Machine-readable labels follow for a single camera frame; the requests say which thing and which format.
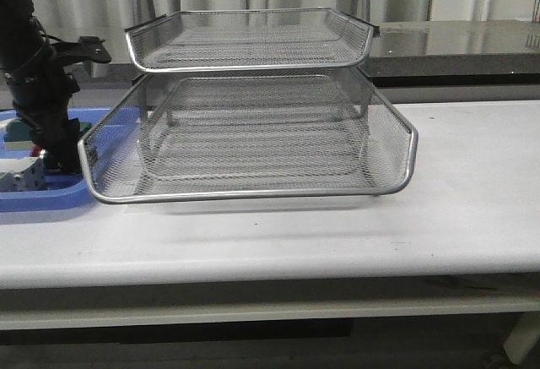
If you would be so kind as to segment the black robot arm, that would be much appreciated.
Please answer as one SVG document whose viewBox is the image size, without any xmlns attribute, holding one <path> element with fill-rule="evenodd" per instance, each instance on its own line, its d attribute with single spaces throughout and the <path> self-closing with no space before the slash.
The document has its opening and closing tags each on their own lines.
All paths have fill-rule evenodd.
<svg viewBox="0 0 540 369">
<path fill-rule="evenodd" d="M 79 174 L 80 122 L 69 119 L 67 110 L 79 87 L 64 68 L 86 57 L 79 43 L 50 44 L 33 12 L 32 0 L 1 0 L 1 74 L 34 144 L 45 149 L 62 172 Z"/>
</svg>

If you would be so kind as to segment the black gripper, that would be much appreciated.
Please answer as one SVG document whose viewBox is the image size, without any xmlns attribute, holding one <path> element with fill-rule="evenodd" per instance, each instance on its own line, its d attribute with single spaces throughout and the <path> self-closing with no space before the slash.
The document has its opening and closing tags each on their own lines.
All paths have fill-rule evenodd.
<svg viewBox="0 0 540 369">
<path fill-rule="evenodd" d="M 78 141 L 81 123 L 68 119 L 68 103 L 79 91 L 74 76 L 64 70 L 54 46 L 42 46 L 4 76 L 18 117 L 30 129 L 32 141 L 40 141 L 49 169 L 80 174 Z"/>
</svg>

